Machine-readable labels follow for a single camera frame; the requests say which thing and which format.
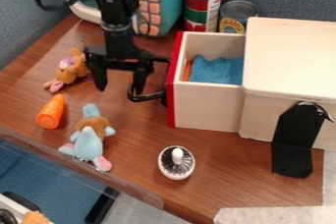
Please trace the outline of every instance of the open drawer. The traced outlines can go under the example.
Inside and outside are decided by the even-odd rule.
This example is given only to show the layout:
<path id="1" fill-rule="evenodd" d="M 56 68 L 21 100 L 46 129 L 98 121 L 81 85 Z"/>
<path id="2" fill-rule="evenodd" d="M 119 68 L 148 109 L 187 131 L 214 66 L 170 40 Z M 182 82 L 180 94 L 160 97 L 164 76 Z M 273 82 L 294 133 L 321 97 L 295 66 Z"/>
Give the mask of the open drawer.
<path id="1" fill-rule="evenodd" d="M 240 85 L 183 81 L 187 60 L 244 56 L 245 36 L 234 33 L 180 32 L 168 77 L 170 127 L 236 133 L 240 127 L 244 92 Z"/>

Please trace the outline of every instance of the white box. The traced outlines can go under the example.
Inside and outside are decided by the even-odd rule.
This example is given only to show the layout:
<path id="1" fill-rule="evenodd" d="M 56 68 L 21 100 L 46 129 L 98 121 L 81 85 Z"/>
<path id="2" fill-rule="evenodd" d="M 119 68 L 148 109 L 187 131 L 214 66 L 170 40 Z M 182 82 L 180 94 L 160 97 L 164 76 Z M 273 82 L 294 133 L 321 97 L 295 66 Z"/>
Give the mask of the white box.
<path id="1" fill-rule="evenodd" d="M 279 116 L 299 101 L 336 119 L 336 23 L 249 19 L 239 134 L 272 141 Z M 336 149 L 336 125 L 324 120 L 314 146 Z"/>
<path id="2" fill-rule="evenodd" d="M 168 116 L 171 127 L 236 133 L 244 92 L 240 85 L 184 82 L 187 59 L 231 59 L 244 55 L 245 37 L 233 33 L 184 32 L 177 37 L 168 77 Z"/>

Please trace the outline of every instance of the orange object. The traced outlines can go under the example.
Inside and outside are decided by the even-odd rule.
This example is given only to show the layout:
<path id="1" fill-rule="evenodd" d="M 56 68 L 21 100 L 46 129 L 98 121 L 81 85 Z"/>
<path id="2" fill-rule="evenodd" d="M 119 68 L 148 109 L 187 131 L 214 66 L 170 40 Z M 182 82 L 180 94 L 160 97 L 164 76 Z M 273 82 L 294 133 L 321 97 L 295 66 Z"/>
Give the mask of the orange object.
<path id="1" fill-rule="evenodd" d="M 192 66 L 193 66 L 193 61 L 187 61 L 185 72 L 183 75 L 183 81 L 187 82 L 189 80 L 189 77 L 191 76 L 191 73 L 192 73 Z"/>
<path id="2" fill-rule="evenodd" d="M 55 95 L 36 116 L 38 125 L 45 129 L 56 129 L 60 124 L 64 110 L 64 94 Z"/>

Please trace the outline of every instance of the small round container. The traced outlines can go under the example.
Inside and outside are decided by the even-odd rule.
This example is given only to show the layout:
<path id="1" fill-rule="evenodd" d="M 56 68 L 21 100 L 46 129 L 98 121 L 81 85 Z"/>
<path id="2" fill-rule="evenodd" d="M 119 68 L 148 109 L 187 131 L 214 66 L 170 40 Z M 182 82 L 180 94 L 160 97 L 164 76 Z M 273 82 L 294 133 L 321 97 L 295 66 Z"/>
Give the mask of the small round container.
<path id="1" fill-rule="evenodd" d="M 217 31 L 222 0 L 186 0 L 186 31 Z"/>
<path id="2" fill-rule="evenodd" d="M 188 149 L 177 145 L 163 149 L 157 163 L 161 173 L 174 181 L 187 179 L 196 166 L 193 154 Z"/>
<path id="3" fill-rule="evenodd" d="M 244 0 L 225 3 L 221 8 L 220 32 L 246 33 L 249 17 L 258 16 L 257 7 Z"/>

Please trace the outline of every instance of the metal can lid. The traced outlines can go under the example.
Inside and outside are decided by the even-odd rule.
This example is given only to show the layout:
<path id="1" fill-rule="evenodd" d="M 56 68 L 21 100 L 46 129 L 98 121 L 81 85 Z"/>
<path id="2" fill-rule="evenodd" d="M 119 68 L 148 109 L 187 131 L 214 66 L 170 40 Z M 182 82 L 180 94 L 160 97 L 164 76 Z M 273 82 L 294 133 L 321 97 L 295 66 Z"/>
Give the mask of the metal can lid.
<path id="1" fill-rule="evenodd" d="M 245 0 L 233 0 L 225 3 L 221 9 L 222 16 L 247 19 L 248 17 L 255 17 L 258 15 L 257 7 Z"/>

